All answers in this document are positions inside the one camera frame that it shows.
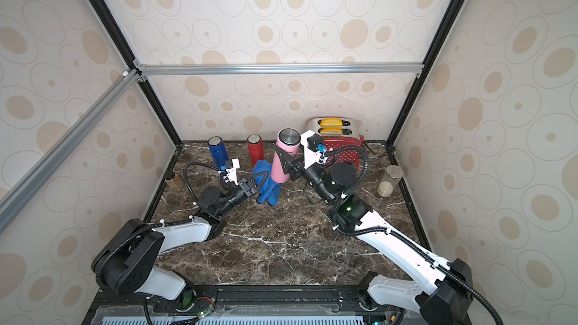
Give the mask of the blue thermos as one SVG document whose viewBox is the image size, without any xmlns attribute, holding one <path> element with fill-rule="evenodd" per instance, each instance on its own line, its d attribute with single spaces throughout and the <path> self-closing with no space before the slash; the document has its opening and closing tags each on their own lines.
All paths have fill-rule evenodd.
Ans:
<svg viewBox="0 0 578 325">
<path fill-rule="evenodd" d="M 220 136 L 212 136 L 208 139 L 207 145 L 209 146 L 209 151 L 213 160 L 215 161 L 215 166 L 219 169 L 224 167 L 230 158 L 227 153 L 223 138 Z"/>
</svg>

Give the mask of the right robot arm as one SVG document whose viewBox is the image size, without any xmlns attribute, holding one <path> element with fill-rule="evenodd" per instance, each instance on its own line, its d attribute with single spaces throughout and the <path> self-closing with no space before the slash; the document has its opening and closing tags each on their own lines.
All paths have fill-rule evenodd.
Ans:
<svg viewBox="0 0 578 325">
<path fill-rule="evenodd" d="M 467 263 L 460 259 L 450 262 L 423 248 L 356 195 L 370 168 L 362 147 L 349 145 L 327 150 L 321 156 L 336 159 L 348 150 L 355 150 L 362 157 L 361 170 L 347 162 L 326 169 L 317 159 L 310 163 L 305 156 L 295 158 L 280 147 L 275 148 L 275 154 L 291 180 L 305 178 L 320 199 L 331 206 L 334 231 L 371 245 L 410 276 L 409 281 L 370 276 L 365 290 L 370 304 L 418 312 L 428 324 L 460 324 L 467 319 L 471 303 L 477 300 L 496 324 L 502 324 L 495 307 L 474 288 Z"/>
</svg>

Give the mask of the pink thermos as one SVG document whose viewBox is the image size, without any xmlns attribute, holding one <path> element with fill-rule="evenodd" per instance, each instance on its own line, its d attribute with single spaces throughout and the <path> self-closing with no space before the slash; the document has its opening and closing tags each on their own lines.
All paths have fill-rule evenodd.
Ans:
<svg viewBox="0 0 578 325">
<path fill-rule="evenodd" d="M 284 128 L 279 131 L 271 168 L 272 180 L 275 183 L 283 184 L 290 179 L 290 175 L 284 172 L 284 167 L 295 159 L 299 146 L 300 134 L 296 129 Z"/>
</svg>

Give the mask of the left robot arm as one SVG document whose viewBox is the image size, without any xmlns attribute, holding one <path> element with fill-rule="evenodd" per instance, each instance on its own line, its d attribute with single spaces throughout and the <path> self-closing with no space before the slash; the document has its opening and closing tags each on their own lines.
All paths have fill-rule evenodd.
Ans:
<svg viewBox="0 0 578 325">
<path fill-rule="evenodd" d="M 141 293 L 167 300 L 191 296 L 189 281 L 156 266 L 157 258 L 173 248 L 215 239 L 227 225 L 224 215 L 258 194 L 260 188 L 261 184 L 250 176 L 240 179 L 226 193 L 214 186 L 204 189 L 197 200 L 200 211 L 186 220 L 128 221 L 93 260 L 96 283 L 102 290 L 118 295 Z"/>
</svg>

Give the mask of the blue cleaning cloth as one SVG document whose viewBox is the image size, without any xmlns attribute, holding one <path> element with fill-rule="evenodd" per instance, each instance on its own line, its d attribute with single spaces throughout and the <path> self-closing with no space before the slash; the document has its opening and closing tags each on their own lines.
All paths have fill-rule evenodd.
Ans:
<svg viewBox="0 0 578 325">
<path fill-rule="evenodd" d="M 272 180 L 272 164 L 264 159 L 257 161 L 253 168 L 253 174 L 255 175 L 261 172 L 266 172 L 267 176 L 266 178 L 263 175 L 255 178 L 257 183 L 261 184 L 257 202 L 259 204 L 267 203 L 270 206 L 275 206 L 278 203 L 281 185 Z"/>
</svg>

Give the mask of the red thermos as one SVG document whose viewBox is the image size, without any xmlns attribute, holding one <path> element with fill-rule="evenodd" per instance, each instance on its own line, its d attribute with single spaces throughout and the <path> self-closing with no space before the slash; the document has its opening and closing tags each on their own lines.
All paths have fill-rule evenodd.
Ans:
<svg viewBox="0 0 578 325">
<path fill-rule="evenodd" d="M 255 167 L 258 161 L 265 159 L 263 140 L 258 134 L 251 134 L 246 139 L 251 166 Z"/>
</svg>

